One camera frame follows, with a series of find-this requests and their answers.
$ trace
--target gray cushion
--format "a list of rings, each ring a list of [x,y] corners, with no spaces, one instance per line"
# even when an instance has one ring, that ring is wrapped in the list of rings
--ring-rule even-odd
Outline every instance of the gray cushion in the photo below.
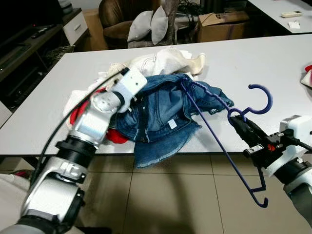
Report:
[[[128,42],[140,40],[150,32],[152,15],[153,11],[143,11],[135,18],[130,27]]]
[[[165,37],[168,29],[168,17],[162,6],[160,6],[153,15],[151,28],[152,42],[156,45]]]

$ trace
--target pile of clothes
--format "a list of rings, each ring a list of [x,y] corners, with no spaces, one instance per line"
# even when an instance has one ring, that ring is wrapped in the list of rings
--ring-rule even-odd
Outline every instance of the pile of clothes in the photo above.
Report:
[[[189,87],[189,92],[201,111],[208,111],[213,115],[224,109],[215,97],[207,95],[202,88],[191,85],[193,75],[200,74],[204,67],[205,55],[200,54],[195,59],[191,57],[186,51],[166,48],[156,54],[140,56],[124,63],[130,69],[136,67],[148,83],[136,95],[136,101],[132,101],[130,110],[113,116],[106,137],[114,143],[124,143],[128,139],[134,141],[135,165],[138,168],[174,155],[200,128],[192,120],[192,115],[198,115],[198,111],[182,90],[182,83],[184,87]],[[120,65],[113,64],[108,74]],[[91,85],[87,91],[73,91],[65,106],[64,115],[102,80]],[[217,94],[228,106],[234,105],[221,89],[198,82],[211,93]],[[73,112],[69,126],[82,114],[86,105],[87,103]]]

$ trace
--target black tv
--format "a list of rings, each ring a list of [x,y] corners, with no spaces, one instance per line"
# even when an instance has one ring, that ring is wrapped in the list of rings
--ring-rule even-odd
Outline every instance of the black tv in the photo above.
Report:
[[[28,14],[27,2],[26,0],[2,1],[0,7],[0,51],[31,27],[33,18],[32,14]]]
[[[34,26],[62,23],[58,0],[3,0],[0,4],[0,54],[19,43]]]

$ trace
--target white table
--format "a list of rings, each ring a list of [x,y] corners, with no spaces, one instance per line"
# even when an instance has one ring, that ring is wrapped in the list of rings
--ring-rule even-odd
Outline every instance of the white table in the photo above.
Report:
[[[258,9],[271,17],[293,34],[312,33],[312,6],[301,0],[248,0]],[[303,16],[293,18],[283,18],[281,13],[301,11]],[[300,29],[291,29],[289,21],[298,20]]]
[[[252,106],[262,109],[266,95],[260,90],[249,90],[248,85],[265,85],[273,95],[272,109],[262,115],[248,114],[268,134],[279,130],[282,119],[292,115],[312,114],[312,90],[300,84],[304,67],[312,62],[312,35],[239,39],[176,45],[194,56],[206,53],[207,66],[201,80],[222,88],[239,109]],[[72,90],[85,89],[113,62],[124,62],[149,54],[161,47],[128,50],[107,50],[66,54],[50,71],[26,101],[0,129],[0,155],[38,155],[47,138],[59,123],[62,111]],[[227,122],[226,111],[210,116],[205,114],[212,128],[230,152],[241,152],[247,147],[234,128]],[[195,120],[203,125],[197,116]],[[66,138],[63,126],[47,150],[55,154],[57,141]],[[105,142],[98,153],[132,153],[134,143]],[[180,152],[221,152],[212,135],[204,126]]]
[[[7,121],[7,119],[11,116],[11,111],[5,107],[5,105],[0,102],[0,128]]]

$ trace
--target floor tile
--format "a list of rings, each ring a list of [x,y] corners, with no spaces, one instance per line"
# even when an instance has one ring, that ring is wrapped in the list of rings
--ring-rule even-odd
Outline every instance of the floor tile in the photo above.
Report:
[[[89,173],[82,189],[86,205],[75,226],[108,227],[121,233],[124,223],[131,173]]]
[[[213,175],[133,173],[123,234],[222,234]]]
[[[0,163],[0,170],[15,170],[21,160],[20,157],[6,157],[3,162]]]
[[[134,156],[96,156],[91,162],[90,172],[132,172]]]
[[[212,175],[212,168],[207,154],[176,154],[150,167],[135,168],[134,172]]]
[[[260,183],[255,176],[245,178],[252,188]],[[215,183],[225,234],[311,233],[275,177],[266,178],[267,191],[257,193],[260,202],[269,199],[265,209],[254,203],[238,176],[215,175]]]
[[[230,157],[238,167],[242,175],[257,176],[258,170],[254,167],[250,158],[246,158],[242,154],[231,155]],[[212,167],[215,175],[237,175],[228,158],[225,155],[211,155]]]

